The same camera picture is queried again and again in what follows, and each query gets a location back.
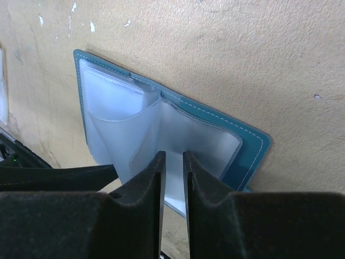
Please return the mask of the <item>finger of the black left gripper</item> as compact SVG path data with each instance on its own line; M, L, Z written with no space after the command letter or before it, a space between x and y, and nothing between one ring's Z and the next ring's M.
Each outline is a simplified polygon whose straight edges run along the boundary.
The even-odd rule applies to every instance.
M113 165L66 169L1 167L1 191L97 192L117 178Z

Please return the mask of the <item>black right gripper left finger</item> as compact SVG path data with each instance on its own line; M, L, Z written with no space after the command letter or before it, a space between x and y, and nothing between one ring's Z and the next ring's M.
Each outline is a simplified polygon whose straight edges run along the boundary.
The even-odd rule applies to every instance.
M165 167L110 193L1 191L1 258L160 258Z

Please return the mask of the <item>blue leather card holder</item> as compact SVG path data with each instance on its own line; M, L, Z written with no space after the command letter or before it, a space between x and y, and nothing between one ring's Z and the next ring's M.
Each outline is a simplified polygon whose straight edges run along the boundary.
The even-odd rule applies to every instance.
M164 201L186 215L183 153L236 191L248 184L271 137L230 115L89 52L73 52L86 143L94 160L128 182L166 153Z

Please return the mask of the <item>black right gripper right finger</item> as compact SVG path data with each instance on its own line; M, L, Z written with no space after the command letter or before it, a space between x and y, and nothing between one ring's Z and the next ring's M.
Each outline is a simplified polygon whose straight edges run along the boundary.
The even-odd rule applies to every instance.
M344 258L344 195L232 190L183 154L191 258Z

